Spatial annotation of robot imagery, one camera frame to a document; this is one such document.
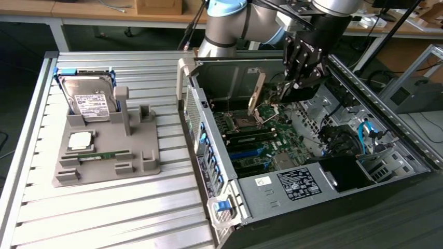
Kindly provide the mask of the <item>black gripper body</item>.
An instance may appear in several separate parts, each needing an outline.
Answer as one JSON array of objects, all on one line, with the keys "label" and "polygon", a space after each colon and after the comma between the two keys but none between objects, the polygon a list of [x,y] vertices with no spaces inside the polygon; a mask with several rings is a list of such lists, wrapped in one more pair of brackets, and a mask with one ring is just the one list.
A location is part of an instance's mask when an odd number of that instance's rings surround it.
[{"label": "black gripper body", "polygon": [[352,20],[352,16],[337,17],[329,14],[309,16],[309,24],[315,27],[312,31],[304,29],[296,32],[293,39],[293,48],[297,47],[300,41],[312,47],[312,50],[331,51],[336,45],[347,26]]}]

